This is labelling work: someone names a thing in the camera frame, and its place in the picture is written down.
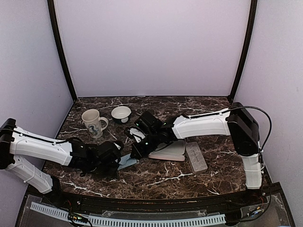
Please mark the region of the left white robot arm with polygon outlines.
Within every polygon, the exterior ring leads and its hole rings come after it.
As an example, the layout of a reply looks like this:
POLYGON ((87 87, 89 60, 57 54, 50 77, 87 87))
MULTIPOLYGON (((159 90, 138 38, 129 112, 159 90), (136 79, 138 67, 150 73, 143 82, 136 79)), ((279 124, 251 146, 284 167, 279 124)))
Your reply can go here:
POLYGON ((0 127, 0 167, 14 173, 23 182, 35 187, 56 206, 63 206, 67 196, 61 192, 60 181, 43 173, 25 159, 36 157, 58 163, 62 166, 79 169, 82 175, 116 171, 123 149, 121 141, 106 141, 100 145, 86 144, 79 138, 55 140, 30 133, 9 118, 0 127))

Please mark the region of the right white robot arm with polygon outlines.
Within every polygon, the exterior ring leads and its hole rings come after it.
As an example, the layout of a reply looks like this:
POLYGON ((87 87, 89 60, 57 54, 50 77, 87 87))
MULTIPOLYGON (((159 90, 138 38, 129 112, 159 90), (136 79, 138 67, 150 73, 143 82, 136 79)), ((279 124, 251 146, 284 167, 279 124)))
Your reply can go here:
POLYGON ((242 202, 252 205, 260 197, 262 186, 262 152, 259 125, 248 112, 250 106, 233 103, 230 108, 198 114, 178 115, 162 122, 149 111, 145 111, 135 125, 145 136, 132 144, 131 158, 141 159, 153 152, 160 144, 190 137, 226 135, 231 136, 235 151, 242 158, 246 175, 246 188, 242 202))

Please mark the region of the pink glasses case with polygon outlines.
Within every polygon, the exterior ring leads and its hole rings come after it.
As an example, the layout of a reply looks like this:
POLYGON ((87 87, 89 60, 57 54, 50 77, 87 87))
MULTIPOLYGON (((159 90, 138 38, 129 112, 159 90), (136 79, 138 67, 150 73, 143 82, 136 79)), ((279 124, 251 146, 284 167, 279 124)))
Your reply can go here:
POLYGON ((148 158, 179 162, 185 161, 185 142, 178 140, 172 142, 170 145, 162 143, 148 155, 148 158))

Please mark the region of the grey case teal lining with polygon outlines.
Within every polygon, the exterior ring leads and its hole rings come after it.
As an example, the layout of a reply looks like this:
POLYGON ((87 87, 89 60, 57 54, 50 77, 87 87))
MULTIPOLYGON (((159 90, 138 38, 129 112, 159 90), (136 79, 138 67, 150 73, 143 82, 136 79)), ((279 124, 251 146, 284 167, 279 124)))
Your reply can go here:
POLYGON ((207 171, 207 163, 197 142, 186 144, 186 155, 194 174, 202 174, 207 171))

